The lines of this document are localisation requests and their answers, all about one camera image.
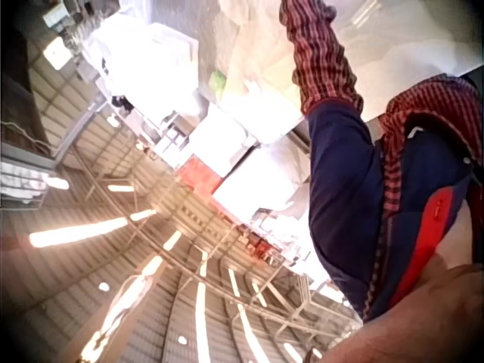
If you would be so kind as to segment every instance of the roof beam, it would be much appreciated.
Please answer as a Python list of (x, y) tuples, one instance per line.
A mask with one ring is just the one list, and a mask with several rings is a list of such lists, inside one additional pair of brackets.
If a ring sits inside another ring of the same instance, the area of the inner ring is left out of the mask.
[[(91, 182), (95, 185), (95, 187), (99, 190), (100, 194), (103, 196), (103, 198), (106, 199), (106, 201), (111, 204), (111, 206), (122, 216), (125, 216), (128, 222), (128, 225), (130, 228), (136, 231), (143, 239), (145, 239), (162, 257), (165, 259), (169, 264), (174, 265), (175, 267), (179, 268), (182, 270), (185, 274), (192, 275), (193, 272), (190, 270), (187, 266), (182, 261), (177, 260), (175, 257), (172, 256), (171, 253), (166, 252), (165, 250), (161, 249), (160, 246), (153, 240), (153, 238), (148, 235), (146, 232), (141, 231), (140, 228), (129, 218), (129, 214), (123, 210), (123, 208), (118, 204), (117, 201), (115, 201), (111, 195), (109, 195), (99, 184), (99, 181), (95, 178), (94, 173), (90, 170), (90, 168), (87, 166), (86, 162), (84, 159), (80, 156), (78, 150), (76, 147), (73, 147), (72, 150), (74, 156), (78, 160), (79, 164), (81, 167), (84, 169), (85, 174), (87, 177), (91, 180)], [(242, 299), (237, 298), (234, 296), (232, 293), (229, 293), (227, 290), (221, 288), (218, 284), (214, 284), (212, 281), (210, 281), (207, 278), (204, 278), (200, 275), (195, 275), (193, 276), (194, 279), (198, 280), (199, 282), (203, 282), (209, 289), (211, 289), (213, 292), (217, 293), (218, 295), (225, 297), (235, 303), (241, 304), (244, 309), (249, 309), (256, 314), (262, 315), (266, 317), (267, 319), (271, 319), (273, 321), (277, 321), (279, 323), (284, 323), (286, 322), (286, 318), (283, 316), (280, 316), (279, 314), (275, 314), (274, 312), (269, 312), (266, 311), (265, 309), (259, 308), (258, 306), (253, 306), (252, 304), (248, 304), (247, 302), (243, 301)], [(328, 333), (322, 330), (319, 330), (309, 324), (302, 323), (302, 322), (296, 322), (292, 321), (290, 323), (291, 327), (295, 327), (300, 330), (307, 331), (309, 333), (316, 333), (320, 335), (324, 335), (327, 337), (336, 337), (336, 334)]]

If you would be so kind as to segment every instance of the shirt sleeve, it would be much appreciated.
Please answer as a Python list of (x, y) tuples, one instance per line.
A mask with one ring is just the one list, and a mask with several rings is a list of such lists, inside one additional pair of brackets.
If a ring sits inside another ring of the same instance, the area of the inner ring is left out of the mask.
[(319, 102), (339, 98), (361, 114), (363, 99), (355, 90), (356, 77), (344, 57), (331, 22), (333, 7), (321, 0), (282, 0), (280, 22), (294, 44), (296, 70), (293, 82), (299, 86), (301, 111), (307, 115)]

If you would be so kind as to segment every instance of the red stripe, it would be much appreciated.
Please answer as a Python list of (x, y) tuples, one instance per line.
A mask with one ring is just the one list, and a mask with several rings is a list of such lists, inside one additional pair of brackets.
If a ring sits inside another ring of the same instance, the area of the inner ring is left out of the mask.
[(414, 252), (396, 292), (390, 300), (389, 308), (393, 307), (411, 292), (422, 275), (426, 264), (435, 253), (437, 245), (444, 235), (451, 202), (451, 187), (440, 188), (427, 202), (423, 210), (422, 222)]

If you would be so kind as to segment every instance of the fluorescent light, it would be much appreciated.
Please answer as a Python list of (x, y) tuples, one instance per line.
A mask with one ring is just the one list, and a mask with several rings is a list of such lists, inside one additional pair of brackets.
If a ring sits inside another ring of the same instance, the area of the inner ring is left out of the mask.
[(60, 36), (54, 39), (43, 53), (55, 70), (61, 69), (73, 57)]
[(293, 346), (291, 346), (289, 343), (284, 343), (284, 348), (296, 363), (303, 363), (303, 358), (299, 355), (298, 352), (296, 352)]
[[(240, 291), (237, 286), (237, 280), (235, 279), (234, 270), (229, 268), (228, 275), (230, 276), (230, 281), (232, 283), (232, 290), (234, 291), (234, 295), (237, 297), (240, 297)], [(256, 360), (258, 361), (258, 363), (270, 363), (270, 361), (267, 358), (267, 355), (265, 355), (264, 351), (262, 350), (262, 347), (260, 346), (260, 343), (257, 340), (256, 335), (252, 331), (252, 327), (250, 326), (249, 318), (247, 317), (247, 313), (244, 310), (244, 307), (242, 306), (242, 304), (237, 304), (237, 308), (239, 309), (239, 312), (240, 312), (240, 320), (242, 321), (242, 328), (244, 329), (245, 338), (247, 339), (247, 342), (249, 343), (249, 347), (252, 350), (252, 353), (254, 354), (254, 356), (256, 357)]]
[(321, 352), (319, 352), (316, 348), (312, 349), (312, 353), (320, 359), (323, 358), (323, 355), (321, 354)]
[(182, 236), (182, 233), (180, 231), (176, 231), (168, 240), (165, 242), (163, 245), (163, 249), (167, 251), (171, 251), (172, 248), (175, 246), (175, 244), (178, 242), (180, 237)]
[(154, 258), (151, 259), (151, 261), (143, 268), (143, 271), (141, 274), (143, 276), (151, 276), (154, 275), (154, 273), (157, 271), (157, 269), (160, 267), (161, 262), (163, 262), (163, 259), (161, 256), (155, 256)]
[(235, 280), (234, 270), (231, 268), (228, 270), (228, 276), (230, 276), (230, 282), (232, 283), (232, 289), (234, 290), (234, 295), (240, 297), (239, 287), (237, 286), (237, 281)]
[(143, 151), (144, 150), (144, 144), (143, 144), (143, 141), (141, 140), (138, 140), (136, 141), (136, 148), (140, 151)]
[[(206, 261), (208, 253), (202, 251), (202, 261)], [(200, 275), (206, 277), (206, 262), (200, 268)], [(210, 363), (209, 341), (206, 335), (205, 319), (205, 295), (206, 286), (203, 282), (198, 283), (197, 303), (195, 306), (195, 328), (197, 331), (197, 351), (198, 361)]]
[(200, 276), (203, 276), (206, 278), (206, 259), (208, 259), (209, 254), (205, 251), (202, 251), (202, 261), (205, 261), (203, 265), (200, 267)]
[(116, 218), (109, 221), (91, 223), (89, 225), (75, 225), (51, 229), (50, 231), (35, 232), (30, 234), (30, 243), (37, 248), (68, 244), (78, 240), (84, 240), (106, 234), (128, 224), (126, 218)]
[(157, 214), (157, 211), (155, 209), (146, 209), (142, 212), (131, 214), (129, 218), (131, 218), (132, 221), (137, 222), (149, 216), (152, 216), (153, 214)]
[(129, 285), (128, 289), (110, 308), (101, 329), (94, 333), (81, 352), (81, 358), (84, 361), (94, 363), (99, 359), (105, 346), (108, 344), (110, 337), (113, 335), (113, 332), (121, 324), (121, 320), (119, 319), (120, 314), (126, 309), (130, 309), (134, 304), (139, 303), (146, 289), (146, 277), (154, 275), (162, 261), (163, 260), (160, 256), (152, 258), (143, 268), (141, 276), (136, 277), (132, 284)]
[(110, 191), (118, 191), (118, 192), (135, 191), (135, 189), (131, 185), (108, 185), (107, 188)]
[(106, 120), (114, 128), (119, 126), (119, 121), (117, 120), (116, 115), (114, 113), (112, 113), (111, 116), (108, 116)]
[(61, 178), (51, 178), (48, 176), (45, 178), (45, 182), (48, 184), (49, 187), (57, 188), (57, 189), (69, 189), (69, 183), (67, 180)]
[[(254, 291), (256, 291), (256, 293), (259, 292), (259, 287), (257, 286), (257, 284), (254, 281), (252, 281), (252, 287), (253, 287)], [(264, 306), (265, 308), (267, 308), (267, 303), (265, 302), (265, 299), (264, 299), (264, 296), (262, 296), (262, 293), (260, 293), (257, 297), (258, 297), (261, 305)]]
[(105, 282), (101, 282), (99, 284), (99, 290), (101, 290), (101, 291), (109, 291), (109, 285), (106, 284)]

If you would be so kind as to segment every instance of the white tarp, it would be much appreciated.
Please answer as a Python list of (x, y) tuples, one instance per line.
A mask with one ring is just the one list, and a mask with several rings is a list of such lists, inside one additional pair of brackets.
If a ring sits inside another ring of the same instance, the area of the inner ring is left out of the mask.
[(84, 44), (85, 57), (100, 74), (102, 59), (112, 95), (125, 95), (158, 123), (198, 87), (198, 41), (158, 23), (116, 13)]

